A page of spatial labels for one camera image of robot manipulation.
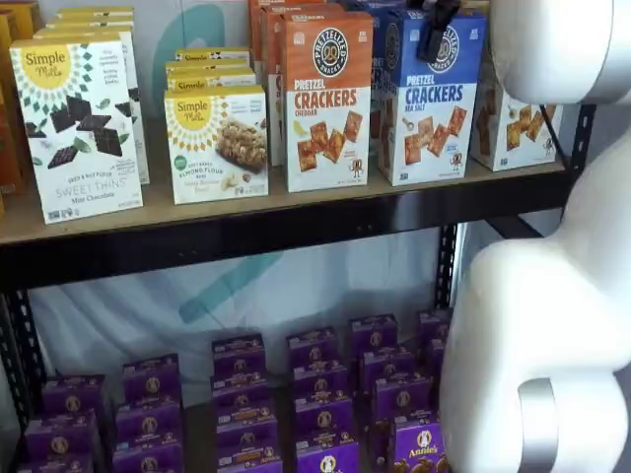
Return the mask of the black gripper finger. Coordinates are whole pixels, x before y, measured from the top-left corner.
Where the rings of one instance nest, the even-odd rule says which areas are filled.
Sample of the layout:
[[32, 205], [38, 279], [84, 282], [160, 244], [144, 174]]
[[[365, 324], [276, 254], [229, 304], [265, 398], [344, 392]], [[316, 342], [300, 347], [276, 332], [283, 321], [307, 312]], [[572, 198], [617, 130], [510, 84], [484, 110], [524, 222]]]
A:
[[437, 60], [444, 33], [461, 6], [460, 0], [419, 1], [421, 11], [428, 16], [420, 35], [418, 58], [427, 63]]

